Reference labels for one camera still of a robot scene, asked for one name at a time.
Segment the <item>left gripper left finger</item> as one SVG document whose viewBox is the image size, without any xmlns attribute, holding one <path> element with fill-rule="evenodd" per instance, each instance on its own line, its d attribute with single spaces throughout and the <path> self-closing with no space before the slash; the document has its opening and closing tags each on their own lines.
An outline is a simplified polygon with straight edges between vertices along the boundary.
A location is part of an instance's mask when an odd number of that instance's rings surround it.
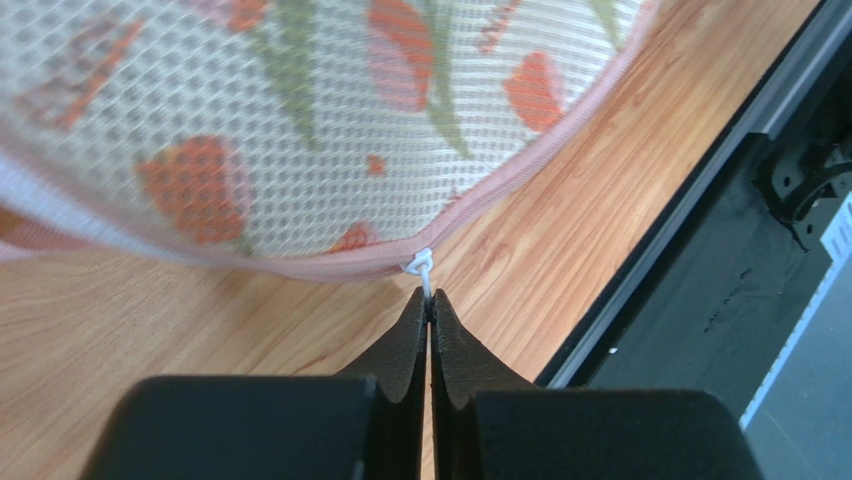
<svg viewBox="0 0 852 480">
<path fill-rule="evenodd" d="M 86 479 L 416 479 L 428 300 L 329 376 L 156 376 L 113 409 Z"/>
</svg>

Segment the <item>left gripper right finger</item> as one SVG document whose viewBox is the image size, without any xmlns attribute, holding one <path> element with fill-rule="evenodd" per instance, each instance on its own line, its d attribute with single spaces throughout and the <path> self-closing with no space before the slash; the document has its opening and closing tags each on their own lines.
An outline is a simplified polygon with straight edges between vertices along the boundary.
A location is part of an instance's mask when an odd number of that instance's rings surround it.
<svg viewBox="0 0 852 480">
<path fill-rule="evenodd" d="M 695 390 L 535 386 L 431 305 L 439 479 L 758 479 L 736 418 Z"/>
</svg>

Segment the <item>white zipper pull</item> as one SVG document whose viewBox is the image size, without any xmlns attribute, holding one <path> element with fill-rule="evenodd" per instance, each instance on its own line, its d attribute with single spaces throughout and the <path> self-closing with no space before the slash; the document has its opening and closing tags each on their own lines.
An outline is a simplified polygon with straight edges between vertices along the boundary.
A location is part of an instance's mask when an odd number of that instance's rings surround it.
<svg viewBox="0 0 852 480">
<path fill-rule="evenodd" d="M 431 271 L 433 267 L 433 251 L 430 248 L 424 248 L 417 252 L 413 260 L 403 268 L 405 273 L 420 278 L 424 297 L 428 299 L 431 299 L 433 296 L 431 283 Z"/>
</svg>

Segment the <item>floral pink laundry bag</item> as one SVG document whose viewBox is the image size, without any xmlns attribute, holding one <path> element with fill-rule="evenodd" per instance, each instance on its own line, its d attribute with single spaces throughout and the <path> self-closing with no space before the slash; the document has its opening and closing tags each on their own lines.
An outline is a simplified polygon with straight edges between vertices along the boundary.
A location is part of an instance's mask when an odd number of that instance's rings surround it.
<svg viewBox="0 0 852 480">
<path fill-rule="evenodd" d="M 656 1 L 5 1 L 1 251 L 392 275 L 537 174 Z"/>
</svg>

